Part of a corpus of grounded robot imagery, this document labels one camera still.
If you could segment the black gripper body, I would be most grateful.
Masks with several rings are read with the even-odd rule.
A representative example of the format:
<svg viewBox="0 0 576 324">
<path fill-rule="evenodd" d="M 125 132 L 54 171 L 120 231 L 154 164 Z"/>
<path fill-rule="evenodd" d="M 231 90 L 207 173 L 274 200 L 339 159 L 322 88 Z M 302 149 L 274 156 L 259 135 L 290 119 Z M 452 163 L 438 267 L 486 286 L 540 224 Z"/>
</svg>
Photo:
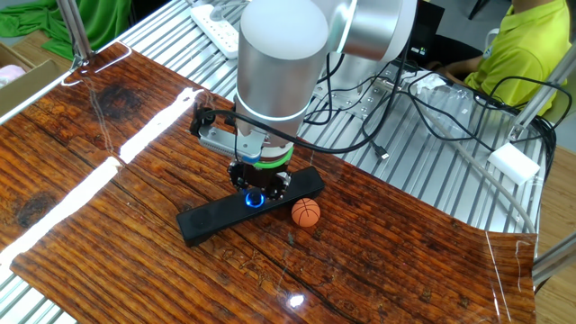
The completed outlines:
<svg viewBox="0 0 576 324">
<path fill-rule="evenodd" d="M 269 187 L 279 185 L 284 180 L 280 177 L 282 172 L 287 171 L 287 165 L 270 168 L 257 168 L 253 165 L 244 165 L 244 180 L 255 187 Z"/>
</svg>

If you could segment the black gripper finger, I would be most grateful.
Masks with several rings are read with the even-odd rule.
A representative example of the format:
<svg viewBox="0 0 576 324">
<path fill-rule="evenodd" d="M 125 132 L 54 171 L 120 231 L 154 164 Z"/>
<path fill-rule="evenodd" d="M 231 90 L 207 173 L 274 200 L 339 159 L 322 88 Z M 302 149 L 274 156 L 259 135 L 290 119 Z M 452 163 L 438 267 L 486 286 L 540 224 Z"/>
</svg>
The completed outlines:
<svg viewBox="0 0 576 324">
<path fill-rule="evenodd" d="M 265 187 L 265 196 L 269 200 L 279 200 L 284 197 L 292 175 L 289 172 L 280 172 L 272 176 L 269 184 Z"/>
<path fill-rule="evenodd" d="M 233 160 L 228 167 L 230 181 L 238 191 L 247 190 L 249 187 L 249 183 L 244 177 L 245 166 L 244 163 Z"/>
</svg>

